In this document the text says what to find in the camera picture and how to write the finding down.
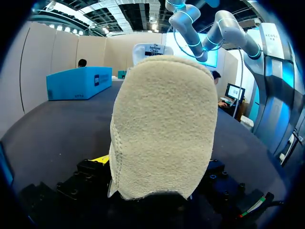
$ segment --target desk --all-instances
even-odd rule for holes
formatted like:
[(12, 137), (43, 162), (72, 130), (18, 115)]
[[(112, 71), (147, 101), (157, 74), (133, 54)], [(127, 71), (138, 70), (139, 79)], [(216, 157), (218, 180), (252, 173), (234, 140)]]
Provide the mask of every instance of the desk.
[[(122, 81), (87, 101), (45, 102), (27, 113), (2, 138), (14, 169), (16, 191), (41, 181), (55, 188), (68, 179), (78, 162), (108, 154), (113, 103)], [(274, 200), (284, 200), (289, 183), (279, 163), (262, 142), (231, 116), (218, 109), (212, 158), (246, 193), (254, 188)], [(264, 225), (278, 207), (269, 208), (257, 221)]]
[[(233, 117), (234, 115), (234, 110), (235, 110), (235, 104), (232, 106), (227, 106), (227, 107), (219, 107), (221, 110), (223, 110), (224, 112), (226, 112), (227, 114), (229, 114), (230, 116)], [(242, 117), (242, 115), (244, 114), (245, 110), (246, 110), (246, 103), (243, 102), (241, 104), (238, 105), (237, 110), (236, 110), (236, 114), (235, 114), (235, 119), (238, 120), (240, 122), (240, 119)]]

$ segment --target ceiling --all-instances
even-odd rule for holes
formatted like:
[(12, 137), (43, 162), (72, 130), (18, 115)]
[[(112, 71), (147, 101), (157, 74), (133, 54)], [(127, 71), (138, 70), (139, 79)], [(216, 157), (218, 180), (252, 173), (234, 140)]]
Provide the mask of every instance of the ceiling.
[[(170, 29), (172, 12), (165, 8), (165, 0), (56, 0), (54, 10), (48, 11), (50, 1), (41, 1), (35, 6), (30, 21), (47, 25), (54, 24), (83, 31), (85, 35), (106, 36), (152, 30), (150, 17), (158, 22), (158, 32)], [(220, 0), (217, 8), (212, 8), (202, 0), (187, 0), (186, 4), (200, 8), (201, 16), (193, 23), (196, 31), (207, 33), (219, 10), (227, 10), (236, 17), (244, 30), (255, 27), (253, 19), (260, 17), (246, 0)], [(225, 49), (235, 49), (225, 43)]]

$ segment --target blue screen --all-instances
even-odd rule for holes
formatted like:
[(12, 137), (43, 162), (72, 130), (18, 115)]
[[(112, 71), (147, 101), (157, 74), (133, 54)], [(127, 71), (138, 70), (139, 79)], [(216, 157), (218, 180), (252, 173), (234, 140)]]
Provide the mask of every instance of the blue screen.
[[(198, 35), (199, 35), (199, 38), (200, 38), (201, 41), (203, 41), (206, 37), (206, 34), (203, 34), (203, 33), (199, 33)], [(179, 45), (183, 48), (184, 51), (186, 51), (190, 55), (193, 55), (193, 53), (192, 53), (191, 49), (189, 48), (189, 46), (187, 45), (186, 41), (181, 36), (181, 34), (178, 33), (178, 32), (176, 32), (176, 39), (177, 39)], [(184, 58), (187, 58), (187, 59), (191, 59), (191, 60), (196, 61), (200, 64), (209, 65), (209, 66), (214, 67), (214, 68), (217, 67), (218, 50), (209, 51), (208, 52), (208, 60), (206, 62), (199, 62), (195, 58), (186, 55), (184, 52), (182, 52), (180, 50), (180, 48), (178, 47), (178, 45), (177, 45), (177, 43), (176, 43), (176, 41), (173, 37), (172, 32), (168, 32), (166, 34), (166, 46), (170, 46), (173, 49), (173, 54), (175, 56), (180, 56), (180, 57), (184, 57)]]

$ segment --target beige fabric object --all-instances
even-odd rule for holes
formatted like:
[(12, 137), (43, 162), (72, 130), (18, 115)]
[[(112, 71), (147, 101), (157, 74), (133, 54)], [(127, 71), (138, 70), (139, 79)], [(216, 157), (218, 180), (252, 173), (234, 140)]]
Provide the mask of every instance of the beige fabric object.
[(109, 196), (188, 198), (209, 164), (216, 119), (216, 88), (203, 65), (164, 55), (133, 67), (113, 107)]

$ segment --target yellow part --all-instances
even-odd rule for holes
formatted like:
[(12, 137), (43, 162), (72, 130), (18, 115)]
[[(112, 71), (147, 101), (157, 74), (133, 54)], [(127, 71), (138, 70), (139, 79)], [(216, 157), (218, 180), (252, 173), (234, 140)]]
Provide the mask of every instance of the yellow part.
[(106, 164), (109, 161), (109, 155), (99, 157), (97, 159), (93, 159), (91, 161), (98, 161), (100, 163)]

